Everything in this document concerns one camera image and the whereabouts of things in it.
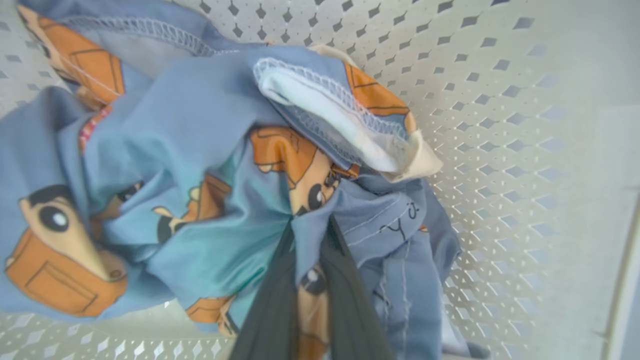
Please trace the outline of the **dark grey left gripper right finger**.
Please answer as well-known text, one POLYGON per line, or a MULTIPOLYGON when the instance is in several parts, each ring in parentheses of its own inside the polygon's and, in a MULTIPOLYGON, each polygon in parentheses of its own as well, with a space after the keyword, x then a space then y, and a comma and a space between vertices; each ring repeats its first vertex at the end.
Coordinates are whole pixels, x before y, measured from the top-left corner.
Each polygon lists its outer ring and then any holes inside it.
POLYGON ((333 360, 393 360, 393 351, 335 218, 320 246, 327 278, 330 353, 333 360))

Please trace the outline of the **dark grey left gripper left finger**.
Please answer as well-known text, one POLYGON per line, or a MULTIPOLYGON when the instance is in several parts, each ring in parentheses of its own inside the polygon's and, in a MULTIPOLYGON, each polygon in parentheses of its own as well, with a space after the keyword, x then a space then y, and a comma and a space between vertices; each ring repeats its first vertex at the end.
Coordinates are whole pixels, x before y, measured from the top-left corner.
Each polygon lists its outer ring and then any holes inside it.
POLYGON ((295 360, 298 295, 295 235, 287 225, 235 340, 231 360, 295 360))

